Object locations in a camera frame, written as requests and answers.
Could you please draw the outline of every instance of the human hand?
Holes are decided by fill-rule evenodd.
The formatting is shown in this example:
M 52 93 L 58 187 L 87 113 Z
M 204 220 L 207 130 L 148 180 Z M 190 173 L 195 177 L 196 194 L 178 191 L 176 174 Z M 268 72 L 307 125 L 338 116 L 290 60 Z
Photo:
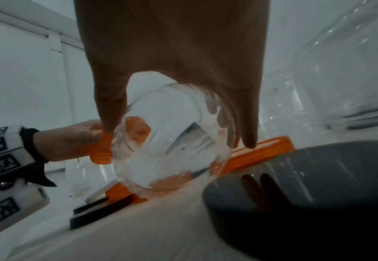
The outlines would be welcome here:
M 75 0 L 103 126 L 113 132 L 126 86 L 157 71 L 223 98 L 237 141 L 255 147 L 269 0 Z
M 88 120 L 68 127 L 34 134 L 34 146 L 49 161 L 69 160 L 87 156 L 86 146 L 103 139 L 100 120 Z

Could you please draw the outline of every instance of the hand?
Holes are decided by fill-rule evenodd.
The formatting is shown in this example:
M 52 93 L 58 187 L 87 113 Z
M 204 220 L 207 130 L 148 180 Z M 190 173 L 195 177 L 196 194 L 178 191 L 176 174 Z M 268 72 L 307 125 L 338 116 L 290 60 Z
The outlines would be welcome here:
M 34 134 L 37 151 L 49 161 L 69 160 L 87 156 L 86 146 L 103 139 L 100 120 L 88 120 L 68 127 Z
M 269 0 L 75 0 L 103 126 L 113 132 L 140 71 L 215 92 L 232 109 L 237 142 L 255 147 Z

